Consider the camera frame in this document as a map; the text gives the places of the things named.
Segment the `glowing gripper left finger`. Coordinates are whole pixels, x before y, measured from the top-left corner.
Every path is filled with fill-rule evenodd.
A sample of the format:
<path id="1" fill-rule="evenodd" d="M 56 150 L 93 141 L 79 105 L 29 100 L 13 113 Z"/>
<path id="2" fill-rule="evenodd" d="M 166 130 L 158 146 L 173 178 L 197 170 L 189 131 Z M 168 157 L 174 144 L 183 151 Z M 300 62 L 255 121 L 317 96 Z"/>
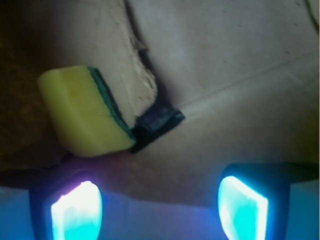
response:
<path id="1" fill-rule="evenodd" d="M 30 189 L 37 240 L 96 240 L 103 221 L 103 198 L 89 172 L 51 175 Z"/>

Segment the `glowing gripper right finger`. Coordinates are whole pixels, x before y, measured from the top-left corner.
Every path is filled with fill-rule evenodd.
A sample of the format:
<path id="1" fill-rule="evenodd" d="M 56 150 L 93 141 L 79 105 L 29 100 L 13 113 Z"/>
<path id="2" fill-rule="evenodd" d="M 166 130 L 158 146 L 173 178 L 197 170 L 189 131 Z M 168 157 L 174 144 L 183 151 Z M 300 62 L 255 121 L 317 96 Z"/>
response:
<path id="1" fill-rule="evenodd" d="M 289 214 L 289 164 L 233 163 L 219 179 L 217 209 L 229 240 L 283 240 Z"/>

